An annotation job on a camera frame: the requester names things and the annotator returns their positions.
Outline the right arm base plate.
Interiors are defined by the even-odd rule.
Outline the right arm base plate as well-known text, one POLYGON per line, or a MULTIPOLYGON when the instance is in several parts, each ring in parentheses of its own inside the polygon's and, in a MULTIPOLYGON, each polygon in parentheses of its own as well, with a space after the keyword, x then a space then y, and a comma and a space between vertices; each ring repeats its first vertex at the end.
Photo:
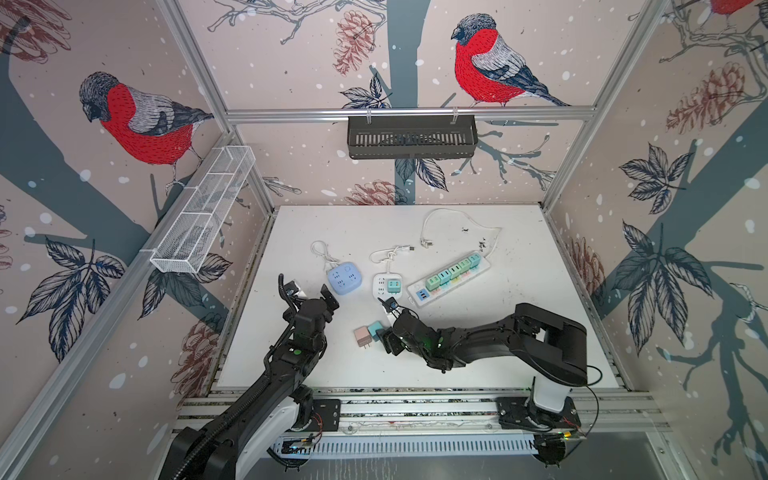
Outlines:
POLYGON ((499 397, 495 403, 499 414, 498 422, 504 430, 548 433, 581 428, 574 401, 570 396, 565 398, 563 409, 559 412, 536 407, 529 397, 499 397))

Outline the blue square power socket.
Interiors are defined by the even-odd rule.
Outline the blue square power socket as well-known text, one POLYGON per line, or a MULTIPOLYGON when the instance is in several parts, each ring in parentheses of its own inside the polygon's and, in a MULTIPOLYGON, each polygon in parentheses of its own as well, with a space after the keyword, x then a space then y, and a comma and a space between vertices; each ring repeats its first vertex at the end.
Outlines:
POLYGON ((362 285, 362 274, 357 266, 333 257, 324 241, 314 241, 310 249, 314 255, 323 259, 327 280, 336 294, 346 295, 362 285))

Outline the white square power socket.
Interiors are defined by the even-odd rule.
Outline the white square power socket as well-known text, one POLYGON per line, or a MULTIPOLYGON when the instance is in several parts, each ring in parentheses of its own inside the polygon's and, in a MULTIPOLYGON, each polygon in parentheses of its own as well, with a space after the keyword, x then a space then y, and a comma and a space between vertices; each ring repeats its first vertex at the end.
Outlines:
POLYGON ((400 273, 397 273, 392 269, 392 264, 399 254, 408 254, 414 250, 415 247, 412 245, 396 245, 388 249, 374 251, 369 255, 369 260, 373 264, 383 268, 382 272, 376 273, 373 276, 372 295, 374 298, 386 299, 389 297, 394 297, 396 300, 401 298, 405 291, 403 277, 400 273), (400 294, 391 295, 387 292, 387 280, 391 278, 399 279, 402 281, 402 291, 400 294))

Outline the white multicolour power strip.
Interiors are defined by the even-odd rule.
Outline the white multicolour power strip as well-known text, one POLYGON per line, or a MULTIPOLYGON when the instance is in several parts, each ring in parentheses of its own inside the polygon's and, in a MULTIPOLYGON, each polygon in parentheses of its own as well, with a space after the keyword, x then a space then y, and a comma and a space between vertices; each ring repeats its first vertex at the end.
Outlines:
POLYGON ((458 226, 460 233, 469 234, 474 230, 479 231, 480 237, 477 248, 458 256, 441 268, 408 285, 406 291, 416 307, 425 307, 444 298, 459 287, 483 275, 492 267, 489 257, 497 248, 503 228, 481 225, 471 215, 460 210, 437 208, 430 211, 422 223, 419 238, 421 247, 429 249, 435 246, 435 241, 426 236, 430 221, 450 215, 459 215, 463 219, 458 226))

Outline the teal charger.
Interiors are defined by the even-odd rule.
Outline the teal charger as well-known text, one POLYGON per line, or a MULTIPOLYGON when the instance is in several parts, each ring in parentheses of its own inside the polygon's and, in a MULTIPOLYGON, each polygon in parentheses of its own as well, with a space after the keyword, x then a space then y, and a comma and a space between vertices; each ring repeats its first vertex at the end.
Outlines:
POLYGON ((376 321, 367 327, 367 330, 374 341, 380 340, 380 333, 386 330, 386 327, 379 321, 376 321))

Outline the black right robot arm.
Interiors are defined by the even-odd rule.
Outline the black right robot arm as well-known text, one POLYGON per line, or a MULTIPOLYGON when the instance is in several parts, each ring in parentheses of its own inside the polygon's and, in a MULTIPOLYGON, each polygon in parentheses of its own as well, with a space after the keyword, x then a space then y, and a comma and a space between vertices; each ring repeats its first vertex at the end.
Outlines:
POLYGON ((381 304, 394 323, 377 336, 391 355, 408 351, 443 373, 476 361, 511 356, 536 372, 527 397, 497 400, 503 429, 532 433, 581 429, 570 392, 589 386, 587 333, 582 324, 519 303, 512 314, 497 322, 433 329, 392 297, 381 304))

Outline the pink USB charger plug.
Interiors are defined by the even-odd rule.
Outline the pink USB charger plug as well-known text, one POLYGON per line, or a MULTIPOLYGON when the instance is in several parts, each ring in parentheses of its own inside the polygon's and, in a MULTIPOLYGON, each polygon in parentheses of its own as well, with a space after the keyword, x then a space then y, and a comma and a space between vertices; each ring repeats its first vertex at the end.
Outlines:
POLYGON ((359 327, 354 330, 354 337, 360 348, 367 348, 373 343, 373 337, 367 326, 359 327))

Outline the teal charger plug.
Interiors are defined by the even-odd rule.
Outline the teal charger plug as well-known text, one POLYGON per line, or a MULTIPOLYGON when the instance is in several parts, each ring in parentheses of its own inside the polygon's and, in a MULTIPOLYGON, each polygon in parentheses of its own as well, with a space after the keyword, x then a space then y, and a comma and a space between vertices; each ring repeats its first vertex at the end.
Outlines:
POLYGON ((451 274, 449 270, 444 270, 438 274, 438 278, 439 278, 439 284, 443 285, 448 283, 451 280, 451 274))
POLYGON ((386 289, 391 295, 400 294, 402 291, 402 281, 395 278, 388 279, 386 289))
POLYGON ((467 260, 470 262, 470 268, 476 268, 480 265, 482 256, 480 254, 474 253, 470 255, 467 260))

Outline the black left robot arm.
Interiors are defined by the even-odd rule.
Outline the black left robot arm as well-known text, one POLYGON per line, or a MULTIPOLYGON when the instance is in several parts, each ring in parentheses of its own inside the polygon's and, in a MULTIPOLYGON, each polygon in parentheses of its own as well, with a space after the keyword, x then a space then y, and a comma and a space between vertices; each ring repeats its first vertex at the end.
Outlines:
POLYGON ((327 286, 307 298, 278 276, 287 322, 263 358, 264 372, 222 414, 200 429, 184 428, 172 441, 161 479, 244 479, 272 445, 291 429, 316 418, 311 388, 303 381, 326 352, 325 327, 339 308, 327 286))

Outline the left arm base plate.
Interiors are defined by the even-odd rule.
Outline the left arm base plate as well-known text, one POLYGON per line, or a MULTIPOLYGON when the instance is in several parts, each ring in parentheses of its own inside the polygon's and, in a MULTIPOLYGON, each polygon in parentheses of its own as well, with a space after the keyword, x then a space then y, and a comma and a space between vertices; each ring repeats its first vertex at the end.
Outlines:
POLYGON ((301 403, 287 397, 265 418, 257 432, 275 435, 286 432, 336 432, 340 414, 339 399, 315 399, 310 403, 301 403))

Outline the teal charger plug bottom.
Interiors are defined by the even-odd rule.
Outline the teal charger plug bottom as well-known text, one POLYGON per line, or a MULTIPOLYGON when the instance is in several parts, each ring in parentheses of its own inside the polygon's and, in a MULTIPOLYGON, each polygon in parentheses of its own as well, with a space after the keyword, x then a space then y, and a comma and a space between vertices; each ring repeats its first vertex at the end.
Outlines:
POLYGON ((451 280, 451 274, 449 270, 444 270, 438 274, 438 278, 439 278, 439 284, 443 285, 448 283, 451 280))

